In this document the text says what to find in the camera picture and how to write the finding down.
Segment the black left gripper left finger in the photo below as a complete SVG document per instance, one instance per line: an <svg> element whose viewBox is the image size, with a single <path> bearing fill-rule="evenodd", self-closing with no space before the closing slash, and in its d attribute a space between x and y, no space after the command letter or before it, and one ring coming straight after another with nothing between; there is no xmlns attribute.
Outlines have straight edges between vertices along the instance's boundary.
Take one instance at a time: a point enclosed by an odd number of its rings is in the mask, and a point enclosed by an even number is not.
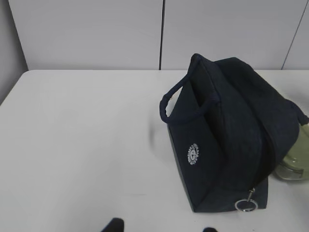
<svg viewBox="0 0 309 232"><path fill-rule="evenodd" d="M124 232L125 223L121 218L113 218L101 232Z"/></svg>

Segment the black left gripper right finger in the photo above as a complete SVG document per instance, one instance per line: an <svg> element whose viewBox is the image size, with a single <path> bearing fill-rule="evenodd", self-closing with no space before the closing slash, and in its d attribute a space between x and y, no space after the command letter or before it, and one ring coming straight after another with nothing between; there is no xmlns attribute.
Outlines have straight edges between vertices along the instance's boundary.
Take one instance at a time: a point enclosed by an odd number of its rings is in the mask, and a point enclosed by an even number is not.
<svg viewBox="0 0 309 232"><path fill-rule="evenodd" d="M203 232L218 232L218 231L213 227L207 227L203 230Z"/></svg>

